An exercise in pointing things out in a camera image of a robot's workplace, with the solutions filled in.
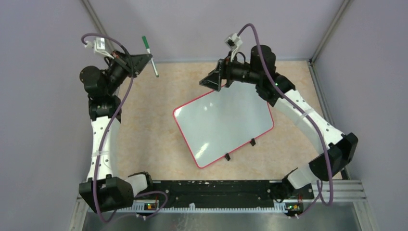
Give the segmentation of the white board with red frame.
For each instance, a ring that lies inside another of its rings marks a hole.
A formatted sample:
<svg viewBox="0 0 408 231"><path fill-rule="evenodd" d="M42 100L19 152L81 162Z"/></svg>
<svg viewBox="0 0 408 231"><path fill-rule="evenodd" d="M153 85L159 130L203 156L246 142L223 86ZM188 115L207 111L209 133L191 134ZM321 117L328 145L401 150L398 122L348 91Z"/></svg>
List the white board with red frame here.
<svg viewBox="0 0 408 231"><path fill-rule="evenodd" d="M173 118L198 168L205 168L274 128L271 109L255 86L233 83L173 110Z"/></svg>

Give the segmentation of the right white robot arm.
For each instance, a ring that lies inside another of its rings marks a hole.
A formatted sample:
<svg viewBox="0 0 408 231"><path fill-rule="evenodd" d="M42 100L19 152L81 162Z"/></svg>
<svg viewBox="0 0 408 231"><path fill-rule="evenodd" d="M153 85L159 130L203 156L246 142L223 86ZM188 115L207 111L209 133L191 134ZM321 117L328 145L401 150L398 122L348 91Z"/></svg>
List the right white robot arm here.
<svg viewBox="0 0 408 231"><path fill-rule="evenodd" d="M286 115L309 139L318 156L307 165L298 167L282 179L282 192L295 198L302 187L315 181L329 181L353 159L358 138L332 126L301 96L295 85L276 71L276 55L267 45L251 49L249 62L227 57L219 59L216 68L199 84L215 91L221 82L228 88L233 82L254 84L258 96Z"/></svg>

